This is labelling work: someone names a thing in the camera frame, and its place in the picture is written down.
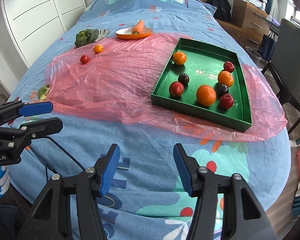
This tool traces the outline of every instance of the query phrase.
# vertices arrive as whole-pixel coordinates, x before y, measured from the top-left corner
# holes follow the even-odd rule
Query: black backpack
[[[231,6],[228,0],[207,0],[207,3],[217,8],[213,15],[216,19],[230,22],[231,20]]]

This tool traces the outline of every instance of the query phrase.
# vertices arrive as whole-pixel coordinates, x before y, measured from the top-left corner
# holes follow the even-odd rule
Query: shopping bag
[[[268,36],[263,34],[263,39],[258,49],[258,53],[261,55],[262,59],[266,61],[270,61],[272,59],[276,45],[274,38],[275,34],[272,32]]]

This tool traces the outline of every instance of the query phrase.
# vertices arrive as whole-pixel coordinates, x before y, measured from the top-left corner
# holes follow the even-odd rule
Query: orange
[[[220,200],[220,208],[221,208],[222,211],[223,211],[223,206],[224,206],[224,199],[221,198],[221,200]]]
[[[219,84],[231,87],[233,85],[233,77],[230,72],[223,70],[218,75],[218,82]]]
[[[181,51],[177,51],[172,55],[172,61],[176,65],[183,65],[184,63],[186,63],[186,60],[187,60],[186,54],[184,54]]]
[[[203,106],[211,106],[217,98],[214,89],[208,85],[202,85],[197,90],[197,100]]]
[[[104,50],[104,48],[103,48],[103,46],[100,45],[100,44],[98,44],[98,45],[96,45],[96,46],[93,47],[93,51],[94,51],[94,53],[96,53],[96,54],[102,52],[103,50]]]

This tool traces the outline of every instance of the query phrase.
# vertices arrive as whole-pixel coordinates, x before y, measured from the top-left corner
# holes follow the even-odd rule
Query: black chair
[[[282,19],[278,41],[272,60],[262,73],[269,69],[280,91],[277,94],[281,105],[290,103],[300,112],[300,28]],[[300,117],[289,129],[290,134],[300,123]]]

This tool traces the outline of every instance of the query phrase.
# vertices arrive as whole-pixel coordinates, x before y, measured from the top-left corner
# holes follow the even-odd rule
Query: black cable
[[[81,165],[81,163],[79,163],[70,153],[68,153],[60,144],[58,144],[54,139],[52,139],[51,137],[49,136],[44,136],[43,138],[47,138],[49,139],[50,141],[52,141],[55,145],[57,145],[66,155],[69,156],[69,158],[71,160],[73,160],[83,171],[85,170],[85,168]]]
[[[49,165],[49,164],[46,164],[46,179],[47,179],[47,182],[48,182],[48,180],[49,180],[49,178],[48,178],[48,169],[49,169],[50,171],[52,171],[54,174],[57,174],[57,171],[56,171],[56,170],[52,170],[51,167],[50,167],[50,165]]]
[[[48,180],[49,180],[49,178],[48,178],[48,164],[46,164],[46,179],[47,179],[47,183],[48,183]]]

